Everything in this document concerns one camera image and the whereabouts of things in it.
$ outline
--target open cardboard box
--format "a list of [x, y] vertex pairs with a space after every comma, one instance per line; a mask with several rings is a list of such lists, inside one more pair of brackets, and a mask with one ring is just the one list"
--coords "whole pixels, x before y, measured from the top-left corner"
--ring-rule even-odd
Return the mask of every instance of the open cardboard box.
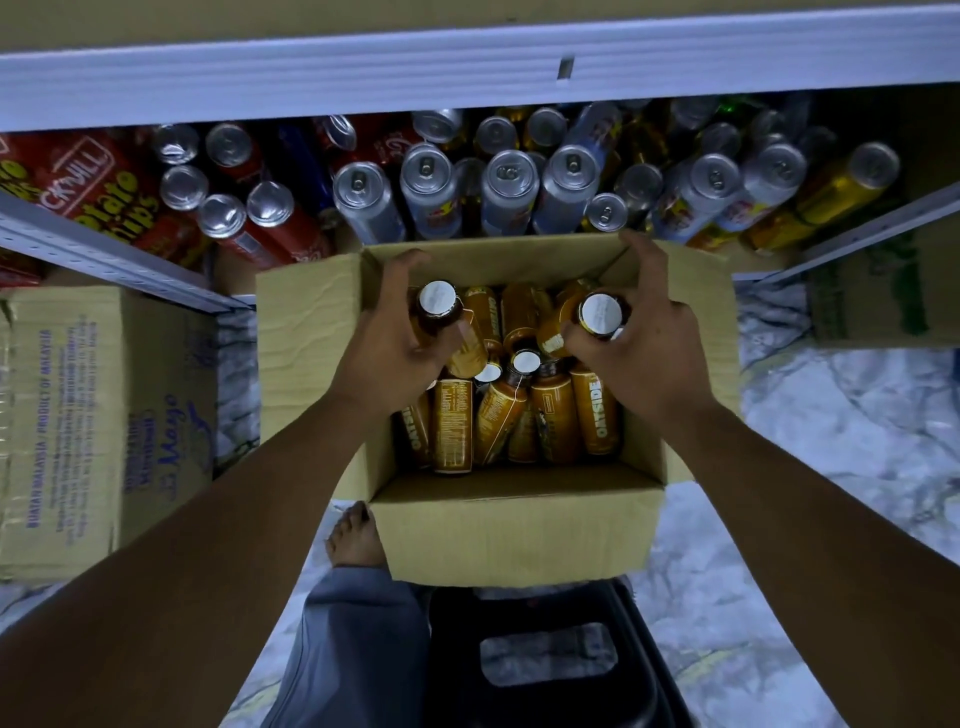
[[[415, 285], [530, 280], [552, 288], [580, 276], [607, 285], [636, 283], [636, 257], [612, 234], [382, 245], [262, 274], [257, 308], [264, 439], [326, 391], [360, 311], [376, 301], [383, 263], [412, 247], [432, 255], [414, 272]], [[670, 296], [696, 312], [714, 391], [735, 410], [739, 364], [727, 263], [663, 247], [670, 255]], [[384, 421], [357, 451], [334, 496], [371, 502], [394, 577], [421, 584], [532, 586], [640, 569], [664, 484], [690, 478], [659, 435], [629, 413], [619, 461], [604, 464], [494, 467], [448, 477], [399, 473], [393, 447]]]

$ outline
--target leg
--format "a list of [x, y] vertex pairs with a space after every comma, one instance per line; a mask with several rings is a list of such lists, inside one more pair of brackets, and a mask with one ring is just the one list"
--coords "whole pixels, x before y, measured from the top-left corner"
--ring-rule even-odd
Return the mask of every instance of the leg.
[[263, 725], [420, 728], [429, 630], [405, 582], [386, 569], [366, 506], [326, 542], [333, 569], [303, 607], [276, 703]]

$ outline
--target person's right hand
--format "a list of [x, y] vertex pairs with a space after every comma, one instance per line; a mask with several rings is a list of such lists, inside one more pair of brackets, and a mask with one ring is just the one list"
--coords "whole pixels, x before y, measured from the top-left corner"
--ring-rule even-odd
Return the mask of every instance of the person's right hand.
[[633, 309], [630, 320], [612, 341], [566, 322], [564, 341], [623, 406], [669, 440], [675, 427], [717, 406], [700, 329], [690, 307], [667, 295], [667, 254], [639, 232], [622, 231], [620, 239], [640, 262], [636, 288], [615, 291]]

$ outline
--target gray pants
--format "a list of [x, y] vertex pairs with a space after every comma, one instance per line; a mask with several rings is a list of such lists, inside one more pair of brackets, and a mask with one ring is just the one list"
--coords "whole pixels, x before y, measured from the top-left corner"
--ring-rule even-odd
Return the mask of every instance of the gray pants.
[[430, 633], [413, 588], [337, 567], [303, 605], [264, 728], [420, 728]]

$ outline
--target black plastic stool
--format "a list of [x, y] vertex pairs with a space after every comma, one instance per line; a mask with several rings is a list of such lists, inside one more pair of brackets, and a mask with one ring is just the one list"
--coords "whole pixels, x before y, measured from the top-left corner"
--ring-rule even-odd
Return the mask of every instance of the black plastic stool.
[[[428, 728], [691, 728], [660, 652], [618, 579], [550, 595], [482, 600], [441, 588], [430, 600], [432, 627], [425, 717]], [[497, 687], [484, 675], [489, 638], [606, 627], [616, 663], [603, 674]]]

